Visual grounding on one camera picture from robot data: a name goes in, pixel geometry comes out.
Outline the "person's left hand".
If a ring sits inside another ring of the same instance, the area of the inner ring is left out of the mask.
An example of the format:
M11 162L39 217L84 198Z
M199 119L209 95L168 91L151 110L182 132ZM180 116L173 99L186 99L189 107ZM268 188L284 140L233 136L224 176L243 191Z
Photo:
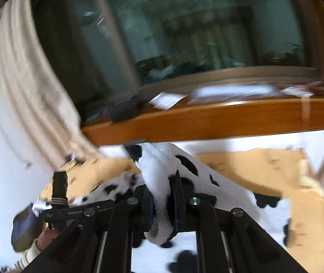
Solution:
M38 250L44 251L59 234L58 229L45 229L36 240Z

